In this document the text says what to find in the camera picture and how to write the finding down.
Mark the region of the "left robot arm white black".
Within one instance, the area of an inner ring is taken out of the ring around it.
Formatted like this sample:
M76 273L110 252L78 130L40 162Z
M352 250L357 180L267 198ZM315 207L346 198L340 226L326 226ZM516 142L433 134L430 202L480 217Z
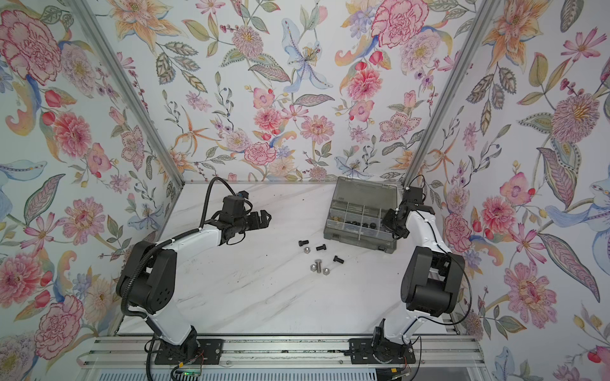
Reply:
M267 211L253 211L251 202L242 195L229 195L222 201L222 209L202 226L165 241L138 242L116 287L122 314L142 319L166 344L181 346L195 340L196 329L173 302L179 262L228 245L249 231L264 230L271 220Z

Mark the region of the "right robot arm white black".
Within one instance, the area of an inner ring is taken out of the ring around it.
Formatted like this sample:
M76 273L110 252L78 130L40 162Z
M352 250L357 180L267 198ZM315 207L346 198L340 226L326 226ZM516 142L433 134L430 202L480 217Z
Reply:
M458 301L465 260L443 241L435 212L424 199L421 187L408 187L399 206L382 219L394 238L412 240L414 251L400 285L404 308L375 328L375 351L403 349L425 322L441 325L436 319L452 313Z

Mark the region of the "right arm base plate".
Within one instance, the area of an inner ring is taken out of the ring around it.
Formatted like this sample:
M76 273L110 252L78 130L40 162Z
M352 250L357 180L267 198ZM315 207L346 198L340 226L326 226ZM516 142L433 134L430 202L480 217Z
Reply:
M406 365L417 362L414 350L409 344L396 344L386 339L374 341L373 338L349 339L346 355L351 364Z

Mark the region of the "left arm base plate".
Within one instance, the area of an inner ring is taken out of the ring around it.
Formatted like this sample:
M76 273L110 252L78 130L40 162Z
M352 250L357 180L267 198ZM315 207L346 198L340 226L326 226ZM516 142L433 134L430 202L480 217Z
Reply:
M224 343L223 339L198 339L196 344L193 341L187 341L178 346L161 341L156 349L154 364L219 365Z

